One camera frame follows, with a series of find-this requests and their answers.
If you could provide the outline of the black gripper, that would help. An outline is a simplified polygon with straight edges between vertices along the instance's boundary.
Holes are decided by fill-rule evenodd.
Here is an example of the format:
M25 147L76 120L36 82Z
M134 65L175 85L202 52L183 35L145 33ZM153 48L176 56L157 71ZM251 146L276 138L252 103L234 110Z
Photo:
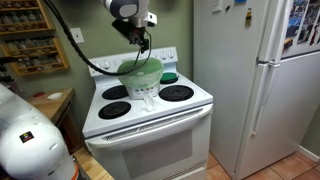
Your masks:
M139 45L142 53L149 49L149 40L144 37L146 32L145 28L137 28L130 22L115 20L112 26L125 38L128 39L130 44Z

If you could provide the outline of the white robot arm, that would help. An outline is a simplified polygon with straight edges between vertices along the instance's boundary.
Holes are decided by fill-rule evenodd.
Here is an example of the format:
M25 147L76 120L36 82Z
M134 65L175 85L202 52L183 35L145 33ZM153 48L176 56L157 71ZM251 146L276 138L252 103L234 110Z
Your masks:
M113 26L139 52L151 50L145 28L157 23L149 0L100 0ZM78 180L79 168L60 130L37 108L0 85L0 165L17 180Z

